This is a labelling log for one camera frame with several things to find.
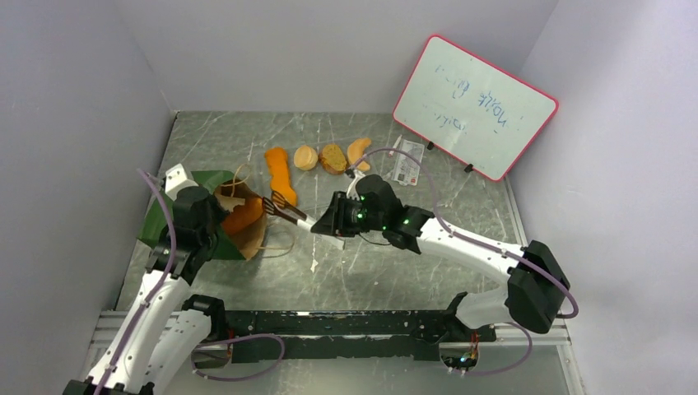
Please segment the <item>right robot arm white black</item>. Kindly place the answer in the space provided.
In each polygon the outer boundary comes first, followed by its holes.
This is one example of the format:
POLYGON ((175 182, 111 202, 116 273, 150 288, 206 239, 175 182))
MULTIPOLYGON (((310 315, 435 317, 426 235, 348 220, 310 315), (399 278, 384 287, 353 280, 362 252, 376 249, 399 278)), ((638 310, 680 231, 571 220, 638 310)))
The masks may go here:
POLYGON ((328 209, 309 226, 309 232, 330 238, 371 231, 397 249, 464 263, 495 282, 494 290, 463 296, 445 317, 444 330, 455 341, 495 323, 517 323, 545 334, 570 289, 546 244, 507 244, 463 230, 432 211, 402 204, 376 174, 354 179, 346 192, 334 192, 328 209))

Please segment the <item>orange fake bread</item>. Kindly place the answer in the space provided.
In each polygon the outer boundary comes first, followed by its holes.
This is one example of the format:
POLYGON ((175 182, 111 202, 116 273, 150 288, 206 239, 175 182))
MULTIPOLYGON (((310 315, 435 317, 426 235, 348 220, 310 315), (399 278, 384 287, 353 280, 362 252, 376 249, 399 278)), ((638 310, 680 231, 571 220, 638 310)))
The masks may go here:
POLYGON ((288 155, 282 147, 276 146, 264 154, 271 176, 270 188, 274 192, 280 193, 292 206, 298 203, 296 191, 291 186, 291 173, 288 164, 288 155))

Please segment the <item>white ruler package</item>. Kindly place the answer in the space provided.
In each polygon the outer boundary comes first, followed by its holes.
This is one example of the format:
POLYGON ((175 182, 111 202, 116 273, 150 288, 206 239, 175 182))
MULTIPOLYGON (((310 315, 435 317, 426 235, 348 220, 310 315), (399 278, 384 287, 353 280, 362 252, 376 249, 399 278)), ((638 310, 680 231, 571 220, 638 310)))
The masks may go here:
MULTIPOLYGON (((407 152, 421 162, 426 146, 419 142, 402 140, 398 149, 407 152)), ((420 166, 402 153, 396 153, 395 156, 396 162, 393 168, 392 180, 402 186, 417 186, 421 171, 420 166)))

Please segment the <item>orange fake baguette loaf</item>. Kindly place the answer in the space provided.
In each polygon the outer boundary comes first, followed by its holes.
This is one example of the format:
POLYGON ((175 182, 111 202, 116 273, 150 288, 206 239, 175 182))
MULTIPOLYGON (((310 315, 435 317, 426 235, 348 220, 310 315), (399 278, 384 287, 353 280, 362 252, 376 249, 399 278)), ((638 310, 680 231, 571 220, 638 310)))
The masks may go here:
POLYGON ((248 197, 241 206, 236 206, 221 223, 226 235, 236 235, 252 225, 264 214, 263 199, 261 197, 248 197))

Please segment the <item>green paper bag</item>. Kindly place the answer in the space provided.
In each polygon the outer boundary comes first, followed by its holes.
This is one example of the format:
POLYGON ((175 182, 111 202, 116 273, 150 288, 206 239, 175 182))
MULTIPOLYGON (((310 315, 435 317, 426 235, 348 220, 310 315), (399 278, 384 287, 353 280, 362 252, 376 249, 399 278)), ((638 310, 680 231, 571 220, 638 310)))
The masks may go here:
POLYGON ((265 242, 268 214, 263 210, 262 197, 251 189, 246 181, 251 175, 249 165, 243 164, 229 170, 192 171, 193 181, 203 186, 228 211, 218 229, 215 260, 249 261, 263 250, 276 250, 282 256, 295 247, 296 237, 287 225, 278 231, 286 234, 289 242, 270 245, 265 242))

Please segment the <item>round tan fake bun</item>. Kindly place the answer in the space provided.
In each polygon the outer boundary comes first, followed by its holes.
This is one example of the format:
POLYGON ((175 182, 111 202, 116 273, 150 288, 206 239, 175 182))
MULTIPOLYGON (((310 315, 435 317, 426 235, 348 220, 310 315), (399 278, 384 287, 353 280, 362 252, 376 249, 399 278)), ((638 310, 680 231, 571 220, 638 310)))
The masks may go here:
POLYGON ((312 170, 319 161, 318 152, 311 146, 303 145, 300 146, 294 154, 293 164, 294 166, 303 171, 312 170))

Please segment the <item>silver metal tongs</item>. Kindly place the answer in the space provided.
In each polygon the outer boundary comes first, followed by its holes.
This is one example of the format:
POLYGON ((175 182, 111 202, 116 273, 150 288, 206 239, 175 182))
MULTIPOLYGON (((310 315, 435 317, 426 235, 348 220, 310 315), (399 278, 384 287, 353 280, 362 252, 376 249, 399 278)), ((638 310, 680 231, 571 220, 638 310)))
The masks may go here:
POLYGON ((281 193, 272 190, 269 197, 262 198, 263 210, 270 216, 282 218, 295 225, 305 233, 312 234, 319 239, 329 243, 334 248, 344 250, 345 242, 338 237, 321 235, 312 232, 314 224, 317 222, 312 216, 307 215, 299 208, 293 206, 281 193))

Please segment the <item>tan fake croissant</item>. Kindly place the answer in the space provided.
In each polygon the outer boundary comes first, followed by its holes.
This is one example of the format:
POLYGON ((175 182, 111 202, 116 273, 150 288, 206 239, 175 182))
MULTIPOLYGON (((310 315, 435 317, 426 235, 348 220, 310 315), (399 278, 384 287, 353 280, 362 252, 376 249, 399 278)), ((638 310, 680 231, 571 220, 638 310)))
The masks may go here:
POLYGON ((365 150, 371 145, 372 141, 368 137, 356 139, 347 148, 347 160, 350 165, 356 165, 359 171, 367 172, 370 170, 370 164, 365 160, 359 162, 359 159, 365 154, 365 150))

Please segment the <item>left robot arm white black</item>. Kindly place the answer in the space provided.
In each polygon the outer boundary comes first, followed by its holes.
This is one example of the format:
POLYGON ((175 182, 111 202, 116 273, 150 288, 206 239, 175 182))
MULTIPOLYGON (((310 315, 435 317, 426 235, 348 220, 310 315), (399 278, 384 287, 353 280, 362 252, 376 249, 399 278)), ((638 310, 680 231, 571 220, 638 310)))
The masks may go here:
POLYGON ((106 352, 66 394, 162 394, 201 342, 227 334, 221 300, 190 295, 226 213, 204 187, 181 188, 132 308, 106 352))

